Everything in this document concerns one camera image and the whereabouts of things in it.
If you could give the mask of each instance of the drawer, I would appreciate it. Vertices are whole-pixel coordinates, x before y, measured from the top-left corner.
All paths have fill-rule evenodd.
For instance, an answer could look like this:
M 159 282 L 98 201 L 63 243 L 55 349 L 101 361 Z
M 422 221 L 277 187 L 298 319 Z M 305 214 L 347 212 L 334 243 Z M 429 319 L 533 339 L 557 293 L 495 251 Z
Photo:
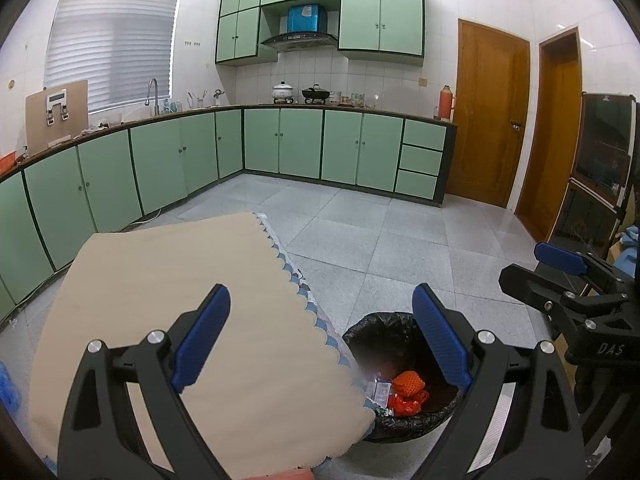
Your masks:
M 407 119 L 404 122 L 403 142 L 442 151 L 446 134 L 447 129 L 444 126 Z
M 402 145 L 400 156 L 400 168 L 403 170 L 418 171 L 437 175 L 440 172 L 440 159 L 442 152 L 424 150 L 415 146 Z
M 409 171 L 398 170 L 396 180 L 396 193 L 405 195 L 420 196 L 422 198 L 433 199 L 433 192 L 436 189 L 438 179 L 431 175 L 411 173 Z

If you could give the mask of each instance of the beige cloth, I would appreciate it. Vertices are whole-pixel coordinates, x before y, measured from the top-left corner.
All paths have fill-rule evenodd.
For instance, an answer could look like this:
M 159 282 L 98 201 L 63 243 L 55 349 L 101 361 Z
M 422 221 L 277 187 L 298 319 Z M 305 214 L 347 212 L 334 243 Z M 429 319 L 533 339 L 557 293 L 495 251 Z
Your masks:
M 228 287 L 231 314 L 182 400 L 228 474 L 240 479 L 315 466 L 359 441 L 374 414 L 271 245 L 251 213 L 93 235 L 60 287 L 34 359 L 36 452 L 57 456 L 69 387 L 91 339 L 135 344 L 199 306 L 215 283 Z M 149 453 L 169 468 L 134 390 Z

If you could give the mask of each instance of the orange mesh bag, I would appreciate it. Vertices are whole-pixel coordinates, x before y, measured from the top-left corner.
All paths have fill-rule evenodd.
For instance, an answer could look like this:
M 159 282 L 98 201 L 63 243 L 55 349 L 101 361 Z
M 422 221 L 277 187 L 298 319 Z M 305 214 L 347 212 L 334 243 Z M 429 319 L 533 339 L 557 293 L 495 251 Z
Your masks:
M 424 381 L 416 372 L 408 370 L 391 381 L 391 385 L 403 397 L 411 397 L 424 388 Z

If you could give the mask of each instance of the faucet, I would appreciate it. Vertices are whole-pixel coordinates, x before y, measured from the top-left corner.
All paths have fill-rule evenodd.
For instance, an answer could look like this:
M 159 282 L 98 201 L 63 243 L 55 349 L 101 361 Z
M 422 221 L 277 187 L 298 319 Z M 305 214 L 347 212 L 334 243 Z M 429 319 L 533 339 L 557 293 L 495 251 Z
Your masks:
M 154 83 L 156 85 L 156 107 L 154 109 L 154 115 L 158 116 L 160 115 L 160 108 L 158 107 L 158 81 L 156 80 L 156 78 L 152 78 L 151 81 L 149 81 L 149 88 L 146 89 L 146 101 L 145 101 L 145 106 L 149 106 L 149 95 L 151 94 L 151 83 Z

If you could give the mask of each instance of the tiled floor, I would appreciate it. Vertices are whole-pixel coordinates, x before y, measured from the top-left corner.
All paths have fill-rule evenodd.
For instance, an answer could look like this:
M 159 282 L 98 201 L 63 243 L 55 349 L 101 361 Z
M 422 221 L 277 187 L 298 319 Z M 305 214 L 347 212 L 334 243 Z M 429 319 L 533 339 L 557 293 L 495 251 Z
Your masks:
M 338 332 L 369 312 L 410 311 L 414 286 L 427 282 L 445 306 L 477 330 L 533 347 L 547 338 L 542 314 L 504 295 L 500 270 L 533 268 L 534 242 L 504 209 L 456 196 L 442 208 L 264 176 L 212 187 L 137 229 L 243 211 L 263 212 Z M 31 361 L 56 279 L 0 332 L 0 360 L 23 392 L 17 421 L 26 430 Z M 404 444 L 353 446 L 316 470 L 336 480 L 409 478 L 442 432 Z

